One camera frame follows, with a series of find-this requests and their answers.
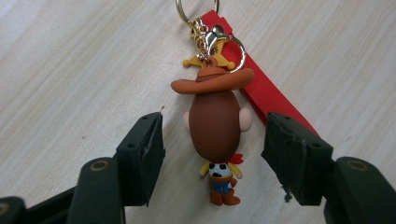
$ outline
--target keychain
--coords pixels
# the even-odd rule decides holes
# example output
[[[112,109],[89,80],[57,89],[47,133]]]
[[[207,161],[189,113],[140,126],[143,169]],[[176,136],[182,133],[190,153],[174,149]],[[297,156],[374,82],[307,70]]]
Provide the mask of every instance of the keychain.
[[[312,133],[317,132],[246,54],[232,27],[219,17],[219,0],[214,3],[214,10],[190,21],[181,0],[176,0],[178,15],[190,27],[191,38],[198,48],[198,54],[185,60],[183,65],[200,66],[201,70],[195,80],[176,80],[171,87],[180,94],[196,94],[191,111],[183,120],[196,151],[208,160],[201,176],[210,175],[210,202],[235,205],[240,200],[233,196],[232,188],[236,184],[233,175],[242,178],[235,166],[242,162],[242,155],[234,153],[240,132],[251,127],[251,116],[246,108],[239,108],[232,90],[240,89],[246,95],[264,125],[268,113],[274,112],[290,116]]]
[[[189,21],[181,2],[176,2],[177,11],[191,28],[191,38],[199,51],[197,56],[183,64],[198,65],[201,69],[195,80],[176,80],[171,87],[180,94],[195,94],[191,110],[184,115],[183,120],[196,151],[207,160],[200,175],[205,177],[209,174],[210,202],[215,205],[236,205],[240,199],[234,196],[233,187],[237,181],[233,176],[240,179],[243,174],[236,166],[242,162],[242,155],[235,154],[235,151],[241,132],[251,127],[251,116],[247,108],[240,108],[232,91],[246,86],[254,77],[253,71],[242,69],[246,53],[237,38],[224,34],[220,25],[208,29],[201,18]],[[237,66],[219,54],[219,47],[229,41],[239,47],[241,61]],[[232,70],[227,72],[221,66]]]

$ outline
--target brown cowboy hat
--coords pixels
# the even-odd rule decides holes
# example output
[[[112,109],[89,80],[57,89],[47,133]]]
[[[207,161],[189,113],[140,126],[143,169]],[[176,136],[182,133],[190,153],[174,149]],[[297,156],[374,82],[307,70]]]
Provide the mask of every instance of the brown cowboy hat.
[[[203,94],[216,91],[238,90],[246,86],[254,77],[253,70],[245,68],[233,73],[226,73],[217,67],[216,59],[210,58],[212,66],[204,63],[195,80],[179,79],[171,87],[180,94]]]

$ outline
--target key ring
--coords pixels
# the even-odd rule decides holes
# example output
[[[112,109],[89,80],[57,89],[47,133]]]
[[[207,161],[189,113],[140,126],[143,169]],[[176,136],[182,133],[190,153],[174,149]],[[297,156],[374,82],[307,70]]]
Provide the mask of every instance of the key ring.
[[[219,12],[219,5],[220,5],[220,1],[219,0],[214,0],[215,2],[215,11],[216,13]],[[183,10],[183,6],[181,5],[181,0],[176,0],[176,9],[177,9],[177,13],[178,16],[186,23],[190,23],[191,21],[189,20],[189,18],[187,18],[186,14],[184,14],[184,10]]]
[[[241,50],[241,54],[242,54],[241,62],[238,64],[238,66],[235,67],[235,69],[229,71],[228,73],[233,73],[240,70],[244,66],[247,57],[245,47],[241,43],[241,41],[239,41],[239,39],[237,39],[235,36],[224,34],[222,32],[221,27],[215,26],[213,27],[212,31],[208,31],[205,33],[206,52],[210,52],[212,48],[215,46],[216,42],[221,39],[228,39],[235,42],[238,45],[239,49]]]

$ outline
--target ear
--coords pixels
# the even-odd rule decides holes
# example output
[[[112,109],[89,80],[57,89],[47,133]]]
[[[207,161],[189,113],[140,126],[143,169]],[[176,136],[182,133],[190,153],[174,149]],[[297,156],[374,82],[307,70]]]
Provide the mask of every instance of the ear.
[[[190,131],[189,117],[190,117],[190,112],[184,113],[183,123],[184,123],[184,127],[187,129],[187,131]]]
[[[246,108],[243,107],[241,110],[239,110],[239,127],[241,132],[247,132],[251,128],[251,114],[250,111]]]

